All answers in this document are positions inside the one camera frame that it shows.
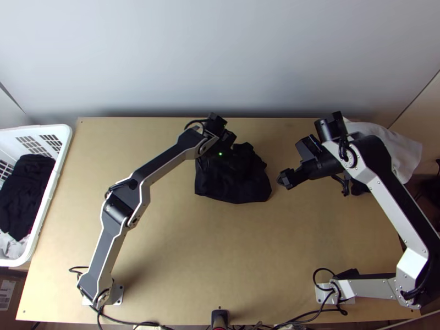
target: white garment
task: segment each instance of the white garment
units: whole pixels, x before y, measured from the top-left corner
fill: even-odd
[[[407,183],[422,158],[422,144],[377,124],[356,123],[344,118],[348,133],[360,132],[378,136],[387,148],[397,178]]]
[[[8,233],[0,230],[0,252],[3,258],[18,259],[26,249],[29,235],[17,242]]]

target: black cloth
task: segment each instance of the black cloth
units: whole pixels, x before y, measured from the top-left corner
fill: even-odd
[[[234,204],[267,201],[272,188],[266,166],[247,142],[201,156],[196,161],[195,193]]]
[[[55,160],[24,155],[0,190],[0,229],[16,241],[30,233]]]

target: wooden tabletop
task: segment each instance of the wooden tabletop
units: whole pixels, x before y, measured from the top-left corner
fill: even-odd
[[[80,118],[27,276],[19,320],[95,323],[82,306],[73,266],[87,266],[101,224],[104,192],[172,146],[188,118]],[[268,164],[272,196],[233,205],[194,194],[194,161],[151,188],[151,204],[127,235],[113,277],[125,285],[110,316],[165,325],[207,325],[211,311],[232,324],[286,321],[319,308],[312,273],[357,268],[395,272],[398,236],[371,195],[343,197],[331,178],[290,191],[278,173],[299,165],[295,143],[315,133],[313,119],[232,118],[237,142],[250,142]],[[329,280],[328,275],[318,280]],[[356,298],[348,316],[317,322],[411,318],[396,301]]]

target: laundry basket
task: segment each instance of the laundry basket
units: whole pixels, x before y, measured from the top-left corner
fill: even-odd
[[[0,267],[17,267],[31,259],[71,138],[72,129],[67,125],[33,125],[0,130],[0,188],[22,155],[33,153],[56,160],[24,253],[15,260],[0,255]]]

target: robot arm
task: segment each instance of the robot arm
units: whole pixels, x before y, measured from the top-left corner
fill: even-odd
[[[360,275],[349,269],[335,275],[321,288],[337,287],[327,300],[337,304],[341,299],[369,297],[397,300],[402,306],[419,309],[437,298],[440,283],[440,238],[401,184],[392,168],[385,145],[374,135],[349,135],[340,112],[315,122],[320,137],[310,135],[296,147],[303,157],[297,170],[281,172],[278,182],[291,189],[307,179],[344,173],[364,183],[395,227],[406,249],[397,264],[396,273]],[[315,288],[317,301],[327,294]]]
[[[185,129],[174,146],[109,188],[102,205],[102,230],[95,252],[88,271],[77,283],[85,304],[99,309],[122,302],[123,287],[113,284],[111,272],[127,232],[136,227],[150,203],[150,186],[184,160],[229,148],[235,140],[235,135],[224,128],[226,121],[215,114],[200,123],[201,133]]]

